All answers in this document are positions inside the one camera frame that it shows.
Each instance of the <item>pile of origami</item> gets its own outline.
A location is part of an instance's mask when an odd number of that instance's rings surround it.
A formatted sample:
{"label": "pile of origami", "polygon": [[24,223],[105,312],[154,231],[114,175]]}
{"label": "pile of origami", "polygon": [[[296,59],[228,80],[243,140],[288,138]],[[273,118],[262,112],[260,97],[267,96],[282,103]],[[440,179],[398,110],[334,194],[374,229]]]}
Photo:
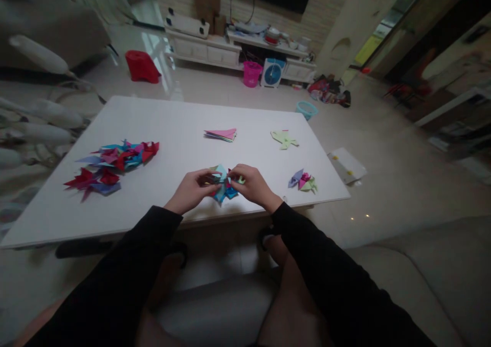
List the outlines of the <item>pile of origami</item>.
{"label": "pile of origami", "polygon": [[290,145],[299,146],[297,141],[288,135],[288,130],[271,131],[271,136],[274,140],[281,143],[280,150],[288,149]]}
{"label": "pile of origami", "polygon": [[288,187],[292,188],[298,184],[298,189],[301,191],[310,191],[315,194],[317,189],[316,179],[310,176],[307,172],[303,172],[303,169],[293,175],[288,182]]}
{"label": "pile of origami", "polygon": [[[227,171],[225,168],[220,164],[215,167],[210,167],[211,170],[213,171],[218,171],[220,173],[214,173],[212,175],[213,182],[215,184],[221,183],[220,189],[218,191],[215,191],[210,194],[210,196],[213,196],[213,198],[218,201],[219,203],[222,203],[225,197],[228,197],[228,199],[232,199],[235,196],[239,195],[236,189],[234,189],[230,185],[230,177],[227,178]],[[242,176],[237,180],[238,183],[243,184],[245,180],[242,178]]]}
{"label": "pile of origami", "polygon": [[80,175],[75,179],[64,183],[69,188],[85,190],[82,202],[92,191],[97,191],[102,195],[108,195],[121,188],[119,176],[115,173],[128,172],[139,165],[147,162],[159,151],[159,143],[139,143],[131,144],[124,140],[123,144],[106,145],[98,151],[92,152],[86,158],[77,162],[87,163],[89,167],[97,169],[96,172],[81,168]]}
{"label": "pile of origami", "polygon": [[210,131],[205,130],[205,137],[222,139],[229,143],[233,143],[236,136],[237,129]]}

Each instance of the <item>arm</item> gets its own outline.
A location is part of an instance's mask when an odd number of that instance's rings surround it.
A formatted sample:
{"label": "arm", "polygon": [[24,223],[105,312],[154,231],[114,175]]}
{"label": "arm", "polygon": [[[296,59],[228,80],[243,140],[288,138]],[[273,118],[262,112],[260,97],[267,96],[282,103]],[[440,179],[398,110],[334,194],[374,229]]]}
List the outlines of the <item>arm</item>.
{"label": "arm", "polygon": [[164,206],[152,206],[25,346],[131,345],[140,316],[182,214],[219,185],[209,169],[188,173]]}
{"label": "arm", "polygon": [[434,345],[361,266],[275,195],[256,168],[237,165],[229,175],[243,176],[244,185],[231,185],[272,214],[335,345]]}

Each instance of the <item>colored paper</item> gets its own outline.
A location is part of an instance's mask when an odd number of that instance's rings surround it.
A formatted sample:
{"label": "colored paper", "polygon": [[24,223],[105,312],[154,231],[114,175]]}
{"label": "colored paper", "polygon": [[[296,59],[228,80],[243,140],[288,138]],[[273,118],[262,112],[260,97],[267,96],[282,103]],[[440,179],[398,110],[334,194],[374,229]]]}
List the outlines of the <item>colored paper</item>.
{"label": "colored paper", "polygon": [[302,168],[300,171],[298,171],[297,173],[295,173],[295,174],[294,174],[294,175],[291,177],[291,179],[290,179],[290,181],[289,181],[289,183],[288,183],[288,187],[289,187],[289,188],[292,188],[293,186],[295,186],[296,184],[298,184],[298,182],[299,182],[299,181],[300,181],[300,179],[302,178],[302,175],[303,175],[303,168]]}
{"label": "colored paper", "polygon": [[96,165],[98,163],[101,163],[102,159],[98,156],[91,155],[86,158],[82,158],[79,160],[76,160],[76,162],[81,162],[81,163],[88,163],[90,165]]}
{"label": "colored paper", "polygon": [[307,172],[303,172],[303,169],[295,173],[290,181],[288,182],[288,187],[292,188],[298,184],[298,189],[304,192],[312,190],[315,194],[317,189],[316,179],[310,176]]}
{"label": "colored paper", "polygon": [[304,173],[302,174],[302,177],[300,178],[300,180],[298,181],[298,188],[299,189],[302,189],[302,187],[310,180],[310,176],[308,175],[308,173]]}
{"label": "colored paper", "polygon": [[81,168],[80,175],[75,176],[73,180],[64,185],[69,188],[84,190],[82,202],[87,199],[92,191],[108,195],[121,189],[118,171],[129,171],[148,162],[151,157],[157,154],[159,147],[159,143],[131,144],[127,140],[123,140],[121,145],[105,145],[92,152],[92,154],[100,154],[100,156],[92,155],[77,161],[88,163],[91,167],[98,167],[99,169],[95,173],[86,168]]}
{"label": "colored paper", "polygon": [[91,187],[100,192],[102,195],[109,195],[110,193],[113,193],[114,191],[117,191],[121,189],[121,184],[118,182],[113,185],[107,185],[103,183],[93,183]]}
{"label": "colored paper", "polygon": [[313,193],[317,191],[317,184],[316,184],[316,179],[311,177],[309,181],[307,181],[303,187],[300,189],[301,191],[310,191],[312,190]]}
{"label": "colored paper", "polygon": [[216,192],[211,193],[210,196],[213,196],[219,203],[222,203],[225,197],[232,199],[233,197],[238,196],[239,192],[230,185],[231,179],[230,177],[227,177],[227,172],[230,172],[230,169],[226,170],[221,164],[210,167],[210,169],[212,171],[220,172],[213,173],[211,178],[215,184],[221,183],[221,187]]}
{"label": "colored paper", "polygon": [[230,130],[205,130],[205,137],[217,138],[232,143],[237,136],[237,129]]}
{"label": "colored paper", "polygon": [[297,141],[290,137],[288,130],[271,131],[271,136],[274,140],[281,143],[280,150],[288,149],[290,145],[299,146]]}

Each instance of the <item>small fan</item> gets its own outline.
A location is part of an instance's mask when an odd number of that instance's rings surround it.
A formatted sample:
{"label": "small fan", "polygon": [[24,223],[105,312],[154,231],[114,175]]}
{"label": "small fan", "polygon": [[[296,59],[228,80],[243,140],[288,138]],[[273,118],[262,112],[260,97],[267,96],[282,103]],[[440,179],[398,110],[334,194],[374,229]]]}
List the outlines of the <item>small fan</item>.
{"label": "small fan", "polygon": [[285,61],[266,58],[266,61],[264,61],[261,86],[278,87],[285,65]]}

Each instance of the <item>pink bucket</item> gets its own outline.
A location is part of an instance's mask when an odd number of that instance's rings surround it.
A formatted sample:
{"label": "pink bucket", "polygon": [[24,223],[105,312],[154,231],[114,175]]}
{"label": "pink bucket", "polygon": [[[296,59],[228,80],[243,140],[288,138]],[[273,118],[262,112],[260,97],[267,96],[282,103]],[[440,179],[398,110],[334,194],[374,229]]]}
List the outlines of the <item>pink bucket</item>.
{"label": "pink bucket", "polygon": [[259,75],[261,75],[262,66],[256,62],[244,62],[244,85],[256,87]]}

